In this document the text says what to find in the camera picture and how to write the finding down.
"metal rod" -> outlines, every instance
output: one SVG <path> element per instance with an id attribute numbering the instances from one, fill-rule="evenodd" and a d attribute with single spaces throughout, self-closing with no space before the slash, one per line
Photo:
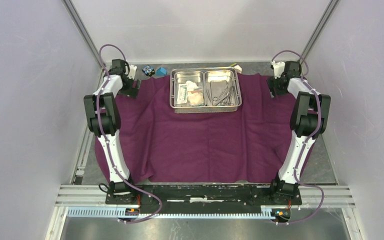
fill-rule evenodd
<path id="1" fill-rule="evenodd" d="M 75 26 L 77 27 L 78 31 L 80 32 L 80 35 L 83 37 L 83 40 L 86 42 L 87 46 L 89 47 L 90 51 L 92 52 L 96 63 L 99 66 L 101 66 L 98 49 L 95 46 L 94 41 L 92 40 L 91 36 L 89 35 L 88 30 L 86 30 L 85 24 L 83 24 L 82 19 L 80 18 L 79 13 L 77 12 L 76 8 L 74 7 L 73 2 L 71 0 L 62 0 L 62 3 L 64 4 L 65 8 L 67 9 L 67 12 L 70 14 Z"/>
<path id="2" fill-rule="evenodd" d="M 317 26 L 315 27 L 310 39 L 308 40 L 307 44 L 304 47 L 304 50 L 302 51 L 301 56 L 306 59 L 311 51 L 311 49 L 314 47 L 314 44 L 316 43 L 317 39 L 320 36 L 320 33 L 325 28 L 326 23 L 328 22 L 329 18 L 332 15 L 332 12 L 335 10 L 336 6 L 338 5 L 340 0 L 330 0 L 329 4 L 327 5 L 326 9 L 324 10 L 323 15 L 321 16 L 320 20 L 318 21 Z"/>

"white wall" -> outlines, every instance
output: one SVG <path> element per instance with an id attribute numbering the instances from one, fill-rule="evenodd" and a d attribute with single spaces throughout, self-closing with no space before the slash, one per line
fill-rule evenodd
<path id="1" fill-rule="evenodd" d="M 323 135 L 367 239 L 384 239 L 384 1 L 341 1 L 308 58 L 332 97 Z"/>
<path id="2" fill-rule="evenodd" d="M 267 61 L 302 51 L 329 0 L 73 0 L 95 45 L 136 63 Z M 120 58 L 104 50 L 103 58 Z M 279 59 L 293 55 L 284 54 Z"/>
<path id="3" fill-rule="evenodd" d="M 0 0 L 0 240 L 45 237 L 99 68 L 59 0 Z"/>

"metal floor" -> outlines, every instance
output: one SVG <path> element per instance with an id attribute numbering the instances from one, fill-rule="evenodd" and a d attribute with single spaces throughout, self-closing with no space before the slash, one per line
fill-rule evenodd
<path id="1" fill-rule="evenodd" d="M 152 64 L 155 70 L 159 67 L 164 67 L 170 73 L 173 69 L 182 68 L 211 68 L 211 67 L 227 67 L 232 62 L 215 62 L 215 63 L 177 63 L 177 64 Z M 145 65 L 137 64 L 136 78 L 146 80 L 149 77 L 142 72 Z M 242 74 L 245 75 L 272 75 L 273 70 L 270 68 L 269 62 L 240 62 Z M 88 153 L 86 168 L 82 179 L 82 185 L 97 185 L 105 183 L 106 180 L 102 174 L 96 157 L 95 157 L 95 138 L 93 138 L 90 151 Z M 314 144 L 308 163 L 304 169 L 301 180 L 303 183 L 312 184 L 334 184 L 336 183 L 335 173 L 332 164 L 329 160 L 328 152 L 326 151 L 323 137 L 319 137 Z"/>
<path id="2" fill-rule="evenodd" d="M 294 210 L 291 221 L 313 210 Z M 350 240 L 340 208 L 320 210 L 301 224 L 276 226 L 268 219 L 151 219 L 125 225 L 113 218 L 69 217 L 62 240 Z"/>

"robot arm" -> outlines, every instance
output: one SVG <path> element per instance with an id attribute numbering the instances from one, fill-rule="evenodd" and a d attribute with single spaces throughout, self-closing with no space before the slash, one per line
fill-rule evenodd
<path id="1" fill-rule="evenodd" d="M 114 195 L 126 195 L 132 193 L 131 189 L 125 185 L 124 181 L 114 170 L 114 168 L 117 168 L 124 179 L 130 183 L 132 182 L 130 171 L 126 166 L 120 145 L 119 129 L 121 127 L 121 119 L 115 97 L 117 94 L 124 94 L 133 98 L 137 96 L 140 81 L 137 81 L 136 86 L 133 86 L 136 69 L 136 66 L 128 65 L 127 62 L 121 59 L 113 60 L 112 68 L 109 70 L 110 80 L 108 84 L 104 87 L 104 83 L 108 79 L 108 77 L 105 76 L 99 89 L 91 95 L 86 95 L 83 99 L 88 128 L 97 137 L 105 153 L 110 180 L 108 190 Z M 101 89 L 102 93 L 100 95 L 99 105 L 105 110 L 100 113 L 104 133 L 101 133 L 100 131 L 97 115 L 98 110 L 96 109 L 96 99 Z M 110 154 L 114 161 L 114 166 L 111 163 L 109 157 Z"/>
<path id="2" fill-rule="evenodd" d="M 322 134 L 327 125 L 331 97 L 317 93 L 317 96 L 306 86 L 307 80 L 301 80 L 301 64 L 297 61 L 272 62 L 274 76 L 267 80 L 272 98 L 286 93 L 292 94 L 296 101 L 290 118 L 289 126 L 292 130 L 292 139 L 289 149 L 278 171 L 272 180 L 270 188 L 272 193 L 291 196 L 298 191 L 298 183 L 305 159 L 319 134 Z M 318 114 L 316 98 L 320 100 L 321 125 L 318 132 L 306 141 L 308 136 L 317 129 Z"/>

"maroon fabric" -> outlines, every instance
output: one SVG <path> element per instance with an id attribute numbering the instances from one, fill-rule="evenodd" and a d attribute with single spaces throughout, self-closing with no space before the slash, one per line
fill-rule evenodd
<path id="1" fill-rule="evenodd" d="M 137 99 L 117 96 L 120 143 L 133 181 L 269 183 L 291 143 L 291 94 L 271 98 L 268 76 L 239 74 L 235 112 L 176 114 L 169 76 L 142 81 Z M 96 159 L 109 179 L 104 151 Z"/>

